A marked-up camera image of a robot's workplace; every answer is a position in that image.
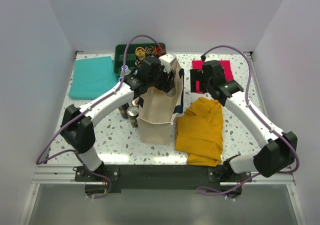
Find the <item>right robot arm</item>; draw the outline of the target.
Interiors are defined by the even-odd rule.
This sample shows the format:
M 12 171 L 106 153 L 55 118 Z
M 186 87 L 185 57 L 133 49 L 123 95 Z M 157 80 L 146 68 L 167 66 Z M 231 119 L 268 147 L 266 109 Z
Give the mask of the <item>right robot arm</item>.
M 235 181 L 241 173 L 258 172 L 269 178 L 291 164 L 297 164 L 298 138 L 292 132 L 284 132 L 271 122 L 244 92 L 235 80 L 226 80 L 220 61 L 211 60 L 200 69 L 190 70 L 190 91 L 196 89 L 209 93 L 223 107 L 232 112 L 252 134 L 260 147 L 256 154 L 235 155 L 224 162 L 223 177 Z

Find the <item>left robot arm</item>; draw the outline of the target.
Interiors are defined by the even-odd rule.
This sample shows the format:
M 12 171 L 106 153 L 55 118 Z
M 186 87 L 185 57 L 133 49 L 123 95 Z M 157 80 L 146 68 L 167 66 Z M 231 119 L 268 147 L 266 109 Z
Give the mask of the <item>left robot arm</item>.
M 147 57 L 139 68 L 125 75 L 110 91 L 80 107 L 70 105 L 65 109 L 60 135 L 75 149 L 79 160 L 87 167 L 86 176 L 92 181 L 99 181 L 104 175 L 103 162 L 94 148 L 96 125 L 149 88 L 171 92 L 175 86 L 173 69 L 176 64 L 176 56 L 170 53 Z

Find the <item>small clear water bottle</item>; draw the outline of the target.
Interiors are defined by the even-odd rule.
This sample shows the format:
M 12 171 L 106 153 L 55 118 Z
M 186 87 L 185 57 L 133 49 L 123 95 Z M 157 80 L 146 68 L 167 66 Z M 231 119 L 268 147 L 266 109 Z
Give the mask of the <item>small clear water bottle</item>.
M 123 65 L 121 67 L 120 77 L 124 78 L 125 76 L 129 75 L 131 73 L 131 70 L 127 65 Z

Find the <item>silver top can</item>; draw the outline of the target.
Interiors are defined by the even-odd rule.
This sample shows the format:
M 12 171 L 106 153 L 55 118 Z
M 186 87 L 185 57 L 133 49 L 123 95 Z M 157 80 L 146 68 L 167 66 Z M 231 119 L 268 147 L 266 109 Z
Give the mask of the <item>silver top can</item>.
M 137 122 L 137 118 L 139 116 L 139 109 L 137 106 L 130 106 L 127 108 L 126 110 L 128 119 L 130 121 L 130 124 L 133 128 L 137 128 L 138 127 L 138 122 Z

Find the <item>beige canvas tote bag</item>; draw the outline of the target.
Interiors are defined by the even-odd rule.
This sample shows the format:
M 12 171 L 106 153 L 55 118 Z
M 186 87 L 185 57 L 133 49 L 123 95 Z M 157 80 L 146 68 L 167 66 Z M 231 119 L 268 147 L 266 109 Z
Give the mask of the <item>beige canvas tote bag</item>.
M 167 96 L 166 92 L 155 87 L 150 87 L 139 98 L 137 124 L 140 140 L 143 143 L 170 144 L 171 135 L 175 130 L 176 116 L 183 113 L 185 71 L 178 60 L 171 70 L 176 71 L 173 97 Z

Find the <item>red tab can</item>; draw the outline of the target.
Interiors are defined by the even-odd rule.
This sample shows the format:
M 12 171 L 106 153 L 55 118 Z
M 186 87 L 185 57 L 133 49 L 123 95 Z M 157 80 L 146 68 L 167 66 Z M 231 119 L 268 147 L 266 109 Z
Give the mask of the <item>red tab can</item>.
M 170 90 L 170 91 L 167 93 L 167 96 L 168 96 L 168 97 L 173 97 L 175 94 L 176 94 L 176 90 L 175 90 L 175 89 L 172 89 L 172 90 Z
M 138 107 L 139 106 L 139 97 L 132 101 L 132 105 Z

